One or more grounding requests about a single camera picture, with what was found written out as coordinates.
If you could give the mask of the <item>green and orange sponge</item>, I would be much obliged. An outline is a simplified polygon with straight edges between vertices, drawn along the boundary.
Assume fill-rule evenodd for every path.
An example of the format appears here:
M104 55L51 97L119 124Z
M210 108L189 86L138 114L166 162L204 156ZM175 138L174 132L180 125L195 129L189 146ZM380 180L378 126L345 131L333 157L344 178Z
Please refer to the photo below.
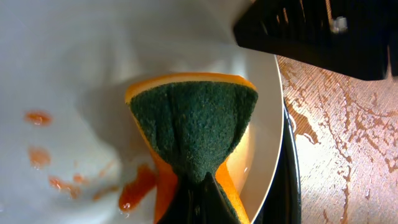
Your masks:
M137 82L125 102L158 170L154 221L162 218L187 177L198 185L210 172L239 223L249 218L227 159L250 122L258 94L239 75L174 73Z

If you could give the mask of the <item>grey-white plate with ketchup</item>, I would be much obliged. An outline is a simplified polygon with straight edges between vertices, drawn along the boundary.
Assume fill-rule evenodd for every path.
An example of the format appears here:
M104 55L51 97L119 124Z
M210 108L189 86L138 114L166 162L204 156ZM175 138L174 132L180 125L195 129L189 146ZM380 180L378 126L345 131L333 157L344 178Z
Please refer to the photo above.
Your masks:
M152 223L155 190L129 213L123 187L149 150L124 102L170 72L241 75L259 99L228 169L248 217L274 177L283 129L279 68L238 47L249 1L2 1L1 222Z

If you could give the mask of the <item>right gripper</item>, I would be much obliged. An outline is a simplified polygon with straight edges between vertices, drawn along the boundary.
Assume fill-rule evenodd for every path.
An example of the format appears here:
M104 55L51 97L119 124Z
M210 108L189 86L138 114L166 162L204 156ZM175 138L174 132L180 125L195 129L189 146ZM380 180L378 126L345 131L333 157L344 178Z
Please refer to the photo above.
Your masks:
M360 80L397 77L394 0L258 0L233 33L241 47Z

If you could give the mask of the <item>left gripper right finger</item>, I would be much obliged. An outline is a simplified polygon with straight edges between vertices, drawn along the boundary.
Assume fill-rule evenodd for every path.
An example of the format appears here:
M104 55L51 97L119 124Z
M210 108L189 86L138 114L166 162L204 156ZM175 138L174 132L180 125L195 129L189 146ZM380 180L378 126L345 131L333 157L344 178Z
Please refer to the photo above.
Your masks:
M233 216L210 172L206 173L199 186L199 215L200 224L239 224Z

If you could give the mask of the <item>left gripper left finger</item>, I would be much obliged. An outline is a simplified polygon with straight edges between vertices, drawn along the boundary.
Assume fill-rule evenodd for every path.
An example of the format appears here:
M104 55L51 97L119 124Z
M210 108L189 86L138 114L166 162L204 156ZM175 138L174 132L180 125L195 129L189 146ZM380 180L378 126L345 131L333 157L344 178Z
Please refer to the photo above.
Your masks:
M198 205L198 185L187 177L178 180L177 191L168 209L158 224L197 224L199 215L195 211Z

